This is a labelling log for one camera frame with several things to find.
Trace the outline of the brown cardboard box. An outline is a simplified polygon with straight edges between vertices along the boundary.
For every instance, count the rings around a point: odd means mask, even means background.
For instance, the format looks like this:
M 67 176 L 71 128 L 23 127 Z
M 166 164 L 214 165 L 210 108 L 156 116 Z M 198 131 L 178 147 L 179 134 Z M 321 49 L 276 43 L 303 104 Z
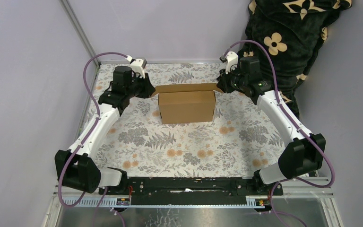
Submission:
M 160 85 L 158 95 L 162 124 L 213 121 L 216 92 L 223 93 L 216 83 Z

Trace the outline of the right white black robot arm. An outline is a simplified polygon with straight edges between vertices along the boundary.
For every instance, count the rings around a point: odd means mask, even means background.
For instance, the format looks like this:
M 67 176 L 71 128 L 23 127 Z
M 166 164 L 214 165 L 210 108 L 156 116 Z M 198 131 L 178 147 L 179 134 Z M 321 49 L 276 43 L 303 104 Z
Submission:
M 313 134 L 284 103 L 272 81 L 264 80 L 257 57 L 238 58 L 229 52 L 220 58 L 226 68 L 220 70 L 217 87 L 224 93 L 238 91 L 262 110 L 280 134 L 285 149 L 275 164 L 254 174 L 252 188 L 263 195 L 271 188 L 271 183 L 292 179 L 322 167 L 326 140 L 322 134 Z

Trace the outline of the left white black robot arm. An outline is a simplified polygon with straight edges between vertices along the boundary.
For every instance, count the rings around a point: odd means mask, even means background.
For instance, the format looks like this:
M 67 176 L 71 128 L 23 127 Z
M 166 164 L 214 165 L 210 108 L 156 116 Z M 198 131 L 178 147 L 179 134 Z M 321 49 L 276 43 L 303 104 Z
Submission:
M 143 66 L 117 66 L 110 86 L 100 95 L 98 109 L 86 129 L 67 149 L 59 150 L 55 166 L 60 186 L 93 193 L 110 187 L 116 194 L 126 192 L 126 172 L 117 168 L 100 169 L 94 158 L 106 134 L 134 97 L 149 98 L 155 91 Z

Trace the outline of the black floral blanket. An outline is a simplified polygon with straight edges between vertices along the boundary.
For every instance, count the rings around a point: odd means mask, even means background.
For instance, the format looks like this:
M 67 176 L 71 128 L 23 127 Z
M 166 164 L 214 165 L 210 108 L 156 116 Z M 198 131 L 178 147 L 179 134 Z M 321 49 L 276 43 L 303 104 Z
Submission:
M 296 89 L 306 80 L 328 26 L 351 8 L 350 0 L 251 0 L 245 29 L 247 40 L 260 43 L 269 54 L 283 101 L 299 118 Z

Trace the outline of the aluminium corner post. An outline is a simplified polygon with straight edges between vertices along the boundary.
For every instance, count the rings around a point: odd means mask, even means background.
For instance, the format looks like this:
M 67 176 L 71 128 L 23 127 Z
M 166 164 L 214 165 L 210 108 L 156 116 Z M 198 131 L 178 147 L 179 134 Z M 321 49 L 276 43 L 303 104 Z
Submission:
M 86 50 L 87 54 L 90 58 L 94 57 L 96 55 L 80 21 L 78 20 L 78 17 L 70 3 L 69 0 L 59 0 L 59 3 L 62 5 L 62 8 L 67 15 L 70 23 L 72 24 L 77 36 L 79 37 L 84 49 Z

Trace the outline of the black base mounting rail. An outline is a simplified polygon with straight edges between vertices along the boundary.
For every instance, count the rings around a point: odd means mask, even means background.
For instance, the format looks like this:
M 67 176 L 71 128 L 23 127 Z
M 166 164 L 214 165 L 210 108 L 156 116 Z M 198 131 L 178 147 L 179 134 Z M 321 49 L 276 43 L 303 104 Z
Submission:
M 130 177 L 99 194 L 125 196 L 132 205 L 248 205 L 248 198 L 268 199 L 271 191 L 284 194 L 282 186 L 260 185 L 256 180 L 242 177 Z

